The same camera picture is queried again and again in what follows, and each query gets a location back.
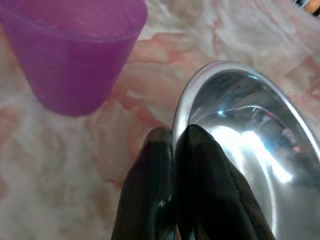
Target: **stainless steel bowl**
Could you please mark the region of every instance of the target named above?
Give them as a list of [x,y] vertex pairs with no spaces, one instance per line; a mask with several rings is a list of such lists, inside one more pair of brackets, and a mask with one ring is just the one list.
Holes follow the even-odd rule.
[[320,239],[320,148],[298,110],[264,75],[232,61],[199,70],[172,129],[206,129],[243,173],[277,240]]

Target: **countertop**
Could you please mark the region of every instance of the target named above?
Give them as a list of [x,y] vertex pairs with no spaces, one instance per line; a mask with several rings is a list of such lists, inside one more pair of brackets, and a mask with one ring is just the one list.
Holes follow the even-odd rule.
[[37,101],[0,32],[0,239],[105,240],[146,134],[171,127],[190,77],[221,59],[270,77],[320,137],[320,23],[290,0],[149,0],[149,19],[95,113]]

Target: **bowl rim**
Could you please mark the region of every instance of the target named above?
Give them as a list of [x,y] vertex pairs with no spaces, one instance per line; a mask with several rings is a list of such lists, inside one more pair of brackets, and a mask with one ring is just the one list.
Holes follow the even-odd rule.
[[299,122],[307,138],[309,139],[318,160],[320,160],[320,147],[318,141],[309,127],[308,123],[297,109],[297,107],[286,97],[282,90],[276,86],[268,77],[258,72],[254,68],[232,60],[213,61],[200,70],[198,70],[187,83],[179,99],[172,126],[172,146],[173,156],[176,156],[177,145],[181,141],[184,131],[190,122],[191,109],[201,87],[210,80],[214,75],[228,72],[243,72],[264,83],[268,88],[273,90],[284,104],[289,108],[291,113]]

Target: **purple plastic cup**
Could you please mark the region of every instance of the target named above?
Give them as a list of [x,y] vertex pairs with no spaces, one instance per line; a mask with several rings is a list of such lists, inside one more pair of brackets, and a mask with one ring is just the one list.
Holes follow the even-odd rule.
[[0,19],[37,98],[79,116],[111,92],[147,7],[144,0],[0,0]]

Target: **marble countertop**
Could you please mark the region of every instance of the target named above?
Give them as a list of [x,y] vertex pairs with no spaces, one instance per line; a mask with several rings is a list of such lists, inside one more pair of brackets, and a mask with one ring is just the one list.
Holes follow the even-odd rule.
[[33,96],[0,32],[0,239],[105,240],[148,131],[221,59],[270,77],[320,137],[320,24],[290,0],[149,0],[149,19],[111,95],[66,117]]

